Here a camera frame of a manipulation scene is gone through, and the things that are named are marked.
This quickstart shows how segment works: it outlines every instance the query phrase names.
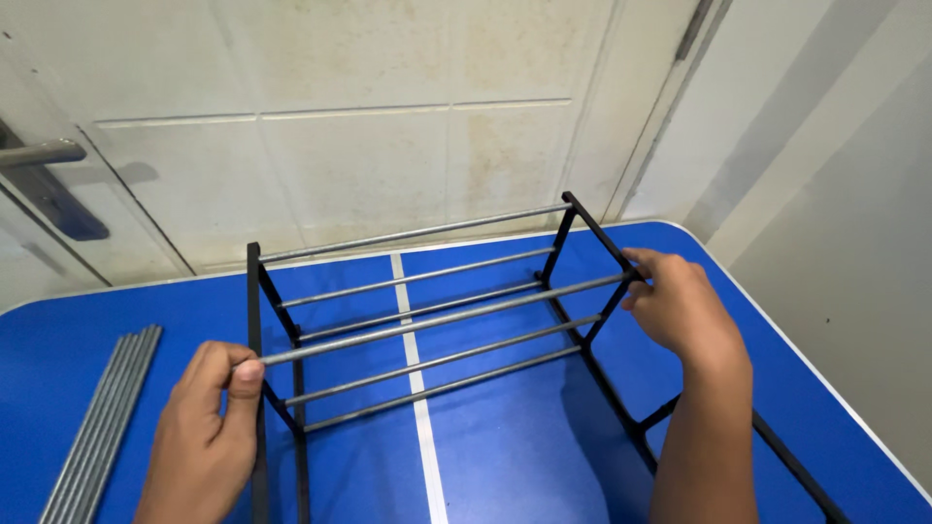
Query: left hand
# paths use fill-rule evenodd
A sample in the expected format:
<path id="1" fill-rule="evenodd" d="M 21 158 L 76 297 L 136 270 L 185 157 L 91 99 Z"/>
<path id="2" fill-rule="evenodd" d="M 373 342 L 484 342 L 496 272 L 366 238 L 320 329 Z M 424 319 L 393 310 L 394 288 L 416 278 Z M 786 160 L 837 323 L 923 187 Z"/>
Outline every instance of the left hand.
<path id="1" fill-rule="evenodd" d="M 253 470 L 264 373 L 255 353 L 239 344 L 198 347 L 158 420 L 136 524 L 208 524 L 229 513 Z"/>

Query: fingernail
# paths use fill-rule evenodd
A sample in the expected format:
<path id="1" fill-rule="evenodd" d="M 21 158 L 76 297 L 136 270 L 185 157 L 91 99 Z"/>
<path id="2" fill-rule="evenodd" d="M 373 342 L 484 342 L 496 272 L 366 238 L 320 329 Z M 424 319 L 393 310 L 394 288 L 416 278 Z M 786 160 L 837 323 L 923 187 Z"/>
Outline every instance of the fingernail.
<path id="1" fill-rule="evenodd" d="M 236 375 L 240 380 L 252 382 L 254 380 L 260 380 L 265 370 L 266 367 L 262 365 L 261 362 L 257 360 L 247 360 L 236 368 Z"/>

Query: white center line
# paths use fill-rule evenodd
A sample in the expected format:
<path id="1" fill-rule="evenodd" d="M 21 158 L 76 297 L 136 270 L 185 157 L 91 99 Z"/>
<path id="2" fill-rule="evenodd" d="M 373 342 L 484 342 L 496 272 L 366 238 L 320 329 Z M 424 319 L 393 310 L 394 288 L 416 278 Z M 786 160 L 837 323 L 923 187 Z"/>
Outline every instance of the white center line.
<path id="1" fill-rule="evenodd" d="M 404 277 L 402 256 L 399 253 L 391 254 L 392 278 Z M 411 311 L 408 302 L 407 286 L 403 283 L 395 286 L 395 296 L 398 299 L 398 312 Z M 402 319 L 402 324 L 410 324 L 411 319 Z M 407 364 L 420 362 L 418 356 L 418 341 L 414 333 L 405 333 L 404 356 Z M 420 371 L 408 374 L 411 381 L 411 393 L 424 391 L 424 378 Z M 424 484 L 427 485 L 427 505 L 431 510 L 431 524 L 447 524 L 446 503 L 444 502 L 444 487 L 440 483 L 440 465 L 437 463 L 437 450 L 433 446 L 433 429 L 431 429 L 431 415 L 427 410 L 427 400 L 418 400 L 414 403 L 414 417 L 418 425 L 418 441 L 420 442 L 420 461 L 424 466 Z"/>

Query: door handle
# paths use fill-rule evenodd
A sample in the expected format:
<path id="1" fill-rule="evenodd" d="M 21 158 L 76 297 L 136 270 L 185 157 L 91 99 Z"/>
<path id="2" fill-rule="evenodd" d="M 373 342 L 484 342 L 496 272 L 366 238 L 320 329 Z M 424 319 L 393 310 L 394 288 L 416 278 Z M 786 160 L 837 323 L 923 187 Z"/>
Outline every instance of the door handle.
<path id="1" fill-rule="evenodd" d="M 87 155 L 81 144 L 64 138 L 26 145 L 0 120 L 0 173 L 53 226 L 76 241 L 105 239 L 110 231 L 44 164 L 77 162 Z M 4 194 L 15 198 L 3 189 Z"/>
<path id="2" fill-rule="evenodd" d="M 0 169 L 77 162 L 88 156 L 81 144 L 66 138 L 39 145 L 0 149 Z"/>

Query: forearm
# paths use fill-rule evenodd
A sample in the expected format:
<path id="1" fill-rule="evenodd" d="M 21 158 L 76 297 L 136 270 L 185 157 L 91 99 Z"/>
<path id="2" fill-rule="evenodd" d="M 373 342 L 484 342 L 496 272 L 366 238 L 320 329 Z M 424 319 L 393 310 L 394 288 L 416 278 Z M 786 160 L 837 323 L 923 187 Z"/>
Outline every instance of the forearm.
<path id="1" fill-rule="evenodd" d="M 744 348 L 685 363 L 651 499 L 651 522 L 756 522 L 751 365 Z"/>

